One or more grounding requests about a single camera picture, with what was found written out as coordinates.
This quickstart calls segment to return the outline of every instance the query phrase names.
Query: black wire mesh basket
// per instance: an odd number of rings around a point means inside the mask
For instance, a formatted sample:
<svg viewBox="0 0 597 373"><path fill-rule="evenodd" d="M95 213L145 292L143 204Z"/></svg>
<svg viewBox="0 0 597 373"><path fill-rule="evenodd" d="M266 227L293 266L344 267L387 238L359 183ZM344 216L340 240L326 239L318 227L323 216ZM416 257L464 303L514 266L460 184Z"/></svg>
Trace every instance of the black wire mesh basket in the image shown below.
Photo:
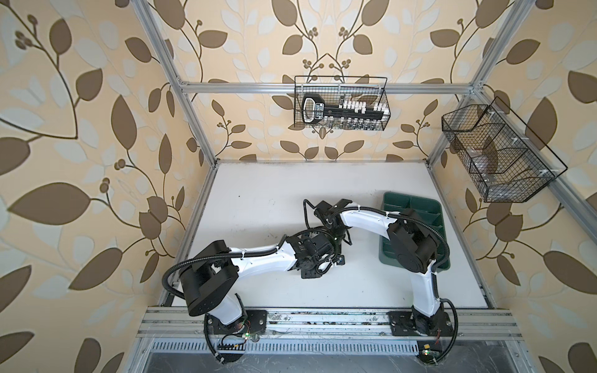
<svg viewBox="0 0 597 373"><path fill-rule="evenodd" d="M294 128L383 131L392 115L386 82L371 76L295 76Z"/></svg>
<svg viewBox="0 0 597 373"><path fill-rule="evenodd" d="M524 124L524 135L508 124L506 113ZM468 105L445 114L442 131L484 202L526 202L568 169L499 97L489 105ZM546 158L553 160L551 165Z"/></svg>

